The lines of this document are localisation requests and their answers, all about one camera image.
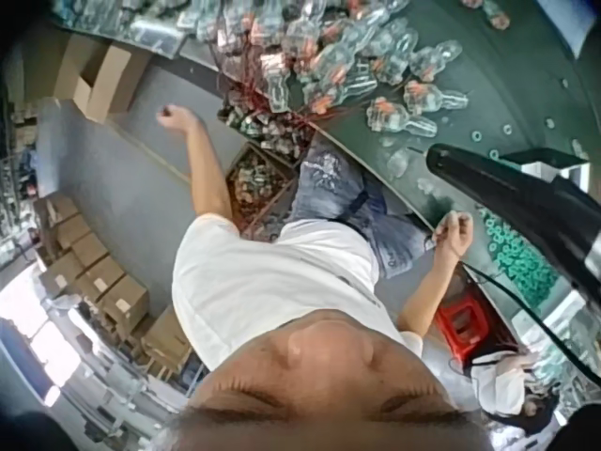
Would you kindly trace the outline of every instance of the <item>eye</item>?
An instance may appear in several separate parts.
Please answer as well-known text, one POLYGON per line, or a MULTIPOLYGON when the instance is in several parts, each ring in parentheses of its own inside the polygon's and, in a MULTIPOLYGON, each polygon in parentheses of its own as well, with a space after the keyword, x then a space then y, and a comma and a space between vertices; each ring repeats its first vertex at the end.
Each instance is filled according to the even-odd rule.
POLYGON ((284 403, 280 402, 276 397, 273 397, 272 395, 270 395, 268 393, 245 388, 245 387, 238 387, 238 388, 235 388, 234 390, 239 393, 244 394, 247 397, 256 399, 257 401, 262 402, 263 404, 267 404, 268 406, 274 407, 276 409, 281 409, 284 407, 284 403))
POLYGON ((395 397, 391 397, 388 399, 382 407, 380 407, 380 413, 391 413, 396 411, 397 409, 405 406, 406 404, 414 401, 415 399, 420 398, 418 395, 397 395, 395 397))

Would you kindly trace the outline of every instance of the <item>white t-shirt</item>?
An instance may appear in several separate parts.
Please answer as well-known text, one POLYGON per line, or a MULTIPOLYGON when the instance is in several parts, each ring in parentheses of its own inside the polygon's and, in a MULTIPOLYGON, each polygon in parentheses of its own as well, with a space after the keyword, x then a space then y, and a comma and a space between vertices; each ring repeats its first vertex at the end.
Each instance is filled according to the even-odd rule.
POLYGON ((500 373, 497 364, 502 358, 515 355, 515 352, 502 350, 473 360, 474 364, 494 362, 471 368, 473 390, 484 411, 504 416, 521 412, 526 397, 527 374, 521 368, 500 373))
POLYGON ((194 220, 177 251, 173 303, 209 369, 244 343, 315 310, 340 310, 417 355, 422 339, 399 333, 374 295, 378 264, 365 239, 323 220, 284 227, 274 244, 246 241, 223 217, 194 220))

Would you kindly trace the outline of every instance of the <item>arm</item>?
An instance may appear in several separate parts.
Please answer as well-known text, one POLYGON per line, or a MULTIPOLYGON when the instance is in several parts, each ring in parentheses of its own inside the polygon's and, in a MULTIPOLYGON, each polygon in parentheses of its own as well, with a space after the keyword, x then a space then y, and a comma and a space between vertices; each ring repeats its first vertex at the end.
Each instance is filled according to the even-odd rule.
POLYGON ((449 287, 455 266, 471 244, 473 221, 467 213, 451 211, 434 232, 437 248, 432 270, 403 307, 396 327, 424 336, 449 287))
POLYGON ((192 172, 192 201, 197 216, 219 214, 232 220, 227 184, 205 126, 187 108, 169 105, 157 117, 168 130, 183 133, 192 172))

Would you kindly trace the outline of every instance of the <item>green plastic piece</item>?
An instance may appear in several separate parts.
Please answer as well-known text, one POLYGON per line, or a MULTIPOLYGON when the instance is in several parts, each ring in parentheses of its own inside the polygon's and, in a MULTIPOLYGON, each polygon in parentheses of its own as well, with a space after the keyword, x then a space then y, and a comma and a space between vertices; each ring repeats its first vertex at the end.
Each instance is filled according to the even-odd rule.
POLYGON ((559 275, 508 223, 488 209, 479 212, 491 239, 488 252, 494 263, 512 280, 526 303, 537 308, 559 275))

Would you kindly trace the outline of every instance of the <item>jeans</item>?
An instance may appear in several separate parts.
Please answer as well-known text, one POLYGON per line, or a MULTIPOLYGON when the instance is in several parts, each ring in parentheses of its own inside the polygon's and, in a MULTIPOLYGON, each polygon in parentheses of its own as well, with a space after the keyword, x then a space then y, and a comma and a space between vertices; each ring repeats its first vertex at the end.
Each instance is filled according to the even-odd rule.
POLYGON ((409 219, 388 214, 382 184, 317 134, 300 166, 299 188, 288 222, 337 218, 369 242, 384 278, 408 271, 429 247, 425 233, 409 219), (348 207, 363 190, 366 201, 349 212, 348 207))

